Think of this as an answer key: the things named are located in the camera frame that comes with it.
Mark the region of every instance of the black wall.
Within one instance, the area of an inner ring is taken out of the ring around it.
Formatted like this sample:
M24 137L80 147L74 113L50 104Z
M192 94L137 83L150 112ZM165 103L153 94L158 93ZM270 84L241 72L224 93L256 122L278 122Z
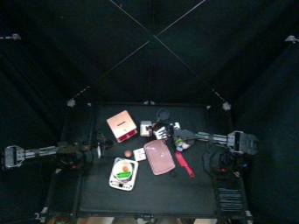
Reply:
M289 44L234 105L236 128L258 137L246 174L253 214L299 220L299 45Z
M0 81L0 151L9 145L26 150L54 145L65 101L26 52L9 41L0 43ZM50 170L48 163L32 163L0 171L0 223L32 218L41 211Z
M62 95L233 102L285 48L296 1L1 1L4 35Z

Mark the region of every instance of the black tabletop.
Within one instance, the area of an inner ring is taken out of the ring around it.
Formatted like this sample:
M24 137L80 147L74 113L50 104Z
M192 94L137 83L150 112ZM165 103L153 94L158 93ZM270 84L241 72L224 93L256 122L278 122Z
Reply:
M108 184L109 174L113 167L114 158L122 158L126 150L142 148L145 143L154 140L153 137L133 135L122 143L117 143L106 119L126 110L138 131L141 121L156 121L156 112L166 109L170 114L169 123L178 123L182 130L193 133L208 132L210 126L222 134L229 129L229 118L226 115L209 118L212 108L205 106L137 106L137 105L110 105L98 104L93 106L92 126L89 133L97 133L105 139L113 141L113 146L105 150L101 158L93 151L93 163L82 177L81 188L78 191L78 216L142 216L154 215L162 217L214 217L214 196L212 190L212 180L208 173L202 170L201 156L206 151L204 142L194 142L190 148L181 152L182 157L193 170L194 177L190 178L185 169L178 165L174 158L174 147L169 141L166 147L172 153L174 169L162 175L153 175L148 160L138 162L134 178L134 188L125 192L112 188ZM217 108L217 113L224 114L222 109ZM85 113L72 110L70 116L77 119L85 116L88 119L88 109ZM72 119L65 127L64 138L76 136Z

